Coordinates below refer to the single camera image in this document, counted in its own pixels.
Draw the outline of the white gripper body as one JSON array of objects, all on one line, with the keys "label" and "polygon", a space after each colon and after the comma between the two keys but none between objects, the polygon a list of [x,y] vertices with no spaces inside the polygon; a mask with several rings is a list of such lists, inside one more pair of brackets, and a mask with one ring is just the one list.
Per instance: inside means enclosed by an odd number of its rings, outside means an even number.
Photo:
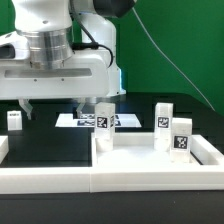
[{"label": "white gripper body", "polygon": [[101,97],[109,93],[109,53],[76,53],[55,70],[0,60],[0,99]]}]

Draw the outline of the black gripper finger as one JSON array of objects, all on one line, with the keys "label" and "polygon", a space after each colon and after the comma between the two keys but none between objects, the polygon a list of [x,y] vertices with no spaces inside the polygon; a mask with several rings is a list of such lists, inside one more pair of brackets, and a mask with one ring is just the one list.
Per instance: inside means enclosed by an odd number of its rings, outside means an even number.
[{"label": "black gripper finger", "polygon": [[26,112],[27,118],[29,120],[31,120],[32,119],[32,115],[33,115],[33,107],[29,103],[29,100],[28,99],[20,99],[19,100],[19,105]]},{"label": "black gripper finger", "polygon": [[77,118],[80,118],[81,115],[83,114],[82,110],[83,110],[87,100],[86,100],[86,98],[81,98],[77,102],[78,102],[78,105],[77,105],[77,108],[76,108],[76,114],[77,114]]}]

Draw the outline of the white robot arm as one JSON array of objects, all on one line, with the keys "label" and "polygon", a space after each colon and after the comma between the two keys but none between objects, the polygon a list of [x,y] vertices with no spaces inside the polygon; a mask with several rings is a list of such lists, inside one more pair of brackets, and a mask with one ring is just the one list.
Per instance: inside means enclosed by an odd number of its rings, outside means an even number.
[{"label": "white robot arm", "polygon": [[116,28],[137,0],[11,0],[15,30],[0,36],[0,100],[110,100],[125,93]]}]

